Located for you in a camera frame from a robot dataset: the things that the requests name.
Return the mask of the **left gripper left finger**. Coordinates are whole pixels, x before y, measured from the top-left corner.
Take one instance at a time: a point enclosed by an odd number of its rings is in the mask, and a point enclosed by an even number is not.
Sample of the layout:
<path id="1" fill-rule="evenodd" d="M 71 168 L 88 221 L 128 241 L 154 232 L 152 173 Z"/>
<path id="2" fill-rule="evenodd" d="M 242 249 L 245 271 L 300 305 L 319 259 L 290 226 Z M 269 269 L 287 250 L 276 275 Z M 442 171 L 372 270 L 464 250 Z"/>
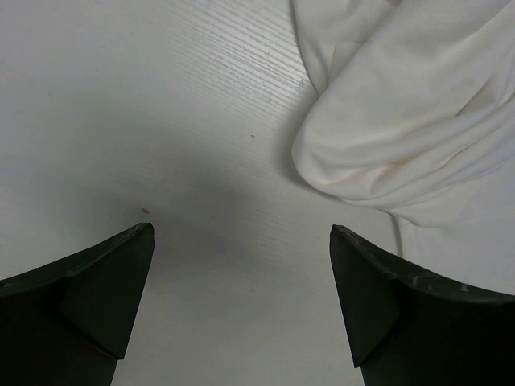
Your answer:
<path id="1" fill-rule="evenodd" d="M 124 359 L 155 249 L 140 223 L 1 281 L 3 385 L 109 385 Z"/>

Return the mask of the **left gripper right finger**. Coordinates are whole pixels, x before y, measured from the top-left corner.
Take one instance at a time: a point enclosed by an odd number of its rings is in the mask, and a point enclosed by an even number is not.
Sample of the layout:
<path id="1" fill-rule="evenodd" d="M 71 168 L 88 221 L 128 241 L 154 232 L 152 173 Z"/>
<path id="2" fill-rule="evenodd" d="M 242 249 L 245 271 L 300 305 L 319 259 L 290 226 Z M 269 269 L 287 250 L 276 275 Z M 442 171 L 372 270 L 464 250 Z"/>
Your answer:
<path id="1" fill-rule="evenodd" d="M 341 225 L 330 258 L 365 384 L 513 384 L 513 296 L 433 273 Z"/>

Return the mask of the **white printed t shirt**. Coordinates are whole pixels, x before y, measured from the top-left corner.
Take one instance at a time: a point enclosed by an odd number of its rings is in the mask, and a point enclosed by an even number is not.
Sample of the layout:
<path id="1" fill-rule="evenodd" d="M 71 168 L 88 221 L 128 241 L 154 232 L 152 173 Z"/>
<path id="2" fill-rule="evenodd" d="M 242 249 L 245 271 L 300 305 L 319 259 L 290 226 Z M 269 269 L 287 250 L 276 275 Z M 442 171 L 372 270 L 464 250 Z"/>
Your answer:
<path id="1" fill-rule="evenodd" d="M 295 1 L 313 188 L 393 217 L 401 255 L 514 291 L 514 4 Z"/>

